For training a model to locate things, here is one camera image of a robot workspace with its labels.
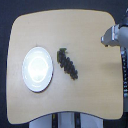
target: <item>tabletop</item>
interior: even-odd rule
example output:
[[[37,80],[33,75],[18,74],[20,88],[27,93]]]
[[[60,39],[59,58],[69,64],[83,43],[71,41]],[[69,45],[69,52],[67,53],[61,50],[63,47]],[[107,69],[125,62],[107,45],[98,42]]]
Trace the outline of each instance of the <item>tabletop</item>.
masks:
[[[106,48],[100,43],[101,36],[114,24],[110,14],[90,10],[44,11],[16,19],[7,61],[10,123],[25,123],[63,111],[120,118],[123,113],[120,48]],[[54,66],[50,85],[40,93],[30,91],[22,78],[24,57],[36,46],[50,53]],[[73,81],[57,63],[57,51],[63,47],[78,70],[78,80]]]

